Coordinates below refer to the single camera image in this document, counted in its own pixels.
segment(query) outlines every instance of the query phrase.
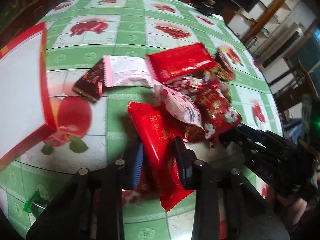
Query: green candy wrapper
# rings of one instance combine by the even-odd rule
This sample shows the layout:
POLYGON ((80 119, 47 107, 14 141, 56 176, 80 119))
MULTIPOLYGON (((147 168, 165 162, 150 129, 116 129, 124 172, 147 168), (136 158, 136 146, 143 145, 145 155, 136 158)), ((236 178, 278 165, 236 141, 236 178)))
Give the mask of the green candy wrapper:
POLYGON ((35 218, 38 218, 42 211, 47 207, 49 201, 43 199, 39 192, 36 191, 23 207, 23 211, 32 213, 35 218))

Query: floor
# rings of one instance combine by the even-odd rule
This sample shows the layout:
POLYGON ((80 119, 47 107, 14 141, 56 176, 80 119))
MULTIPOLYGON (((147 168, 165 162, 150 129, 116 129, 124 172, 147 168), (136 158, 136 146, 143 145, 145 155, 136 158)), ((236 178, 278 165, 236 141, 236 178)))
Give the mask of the floor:
MULTIPOLYGON (((289 67, 282 58, 277 62, 273 63, 272 65, 268 66, 267 68, 261 68, 261 71, 265 75, 267 82, 271 82, 287 70, 289 70, 289 67)), ((292 74, 287 75, 284 79, 280 80, 271 87, 271 92, 274 94, 279 89, 283 88, 290 80, 292 80, 292 78, 292 74)), ((302 103, 299 103, 294 107, 290 108, 289 112, 293 118, 301 118, 301 109, 302 103)))

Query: flower print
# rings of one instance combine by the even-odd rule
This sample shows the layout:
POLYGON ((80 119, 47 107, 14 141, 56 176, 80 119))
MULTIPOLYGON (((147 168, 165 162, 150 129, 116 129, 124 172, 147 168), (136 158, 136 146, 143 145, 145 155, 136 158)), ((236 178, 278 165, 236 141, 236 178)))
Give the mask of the flower print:
POLYGON ((204 124, 204 129, 205 129, 205 135, 204 135, 204 137, 206 138, 206 139, 209 139, 215 132, 216 132, 216 130, 215 130, 215 126, 213 126, 212 124, 210 124, 210 123, 205 123, 204 124))
POLYGON ((225 112, 224 116, 228 123, 234 123, 238 120, 238 112, 232 106, 229 107, 228 111, 225 112))
POLYGON ((257 99, 251 99, 250 102, 252 103, 252 114, 254 117, 258 118, 260 122, 265 123, 266 119, 262 113, 259 101, 257 99))

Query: red wrapper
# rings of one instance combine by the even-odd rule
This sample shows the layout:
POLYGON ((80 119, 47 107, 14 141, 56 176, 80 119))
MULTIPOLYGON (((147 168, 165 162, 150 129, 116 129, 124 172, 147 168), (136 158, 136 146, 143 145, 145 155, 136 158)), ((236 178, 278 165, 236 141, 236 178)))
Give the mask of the red wrapper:
POLYGON ((202 115, 205 139, 217 137, 241 122, 241 115, 221 93, 218 79, 208 84, 206 90, 197 96, 196 103, 202 115))
POLYGON ((141 169, 139 184, 134 190, 122 190, 121 200, 122 205, 137 203, 155 192, 154 181, 152 179, 151 171, 147 165, 144 165, 141 169))
POLYGON ((202 87, 206 83, 201 78, 195 78, 191 76, 182 77, 179 80, 176 80, 170 84, 167 84, 167 87, 172 88, 182 94, 187 96, 197 95, 202 91, 202 87))
POLYGON ((202 43, 147 55, 146 60, 153 78, 164 84, 193 72, 214 67, 214 59, 202 43))
POLYGON ((172 209, 193 190, 180 183, 173 139, 180 136, 176 120, 163 108, 129 102, 128 113, 140 135, 155 180, 161 206, 172 209))

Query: white wrapper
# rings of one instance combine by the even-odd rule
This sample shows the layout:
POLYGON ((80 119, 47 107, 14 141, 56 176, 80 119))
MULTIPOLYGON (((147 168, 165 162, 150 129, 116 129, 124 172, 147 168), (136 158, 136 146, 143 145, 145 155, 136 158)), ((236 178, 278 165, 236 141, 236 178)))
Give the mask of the white wrapper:
POLYGON ((153 87, 153 78, 140 57, 103 56, 104 86, 153 87))
POLYGON ((154 85, 154 90, 158 100, 165 103, 165 109, 174 118, 203 129, 200 111, 190 98, 164 85, 154 85))

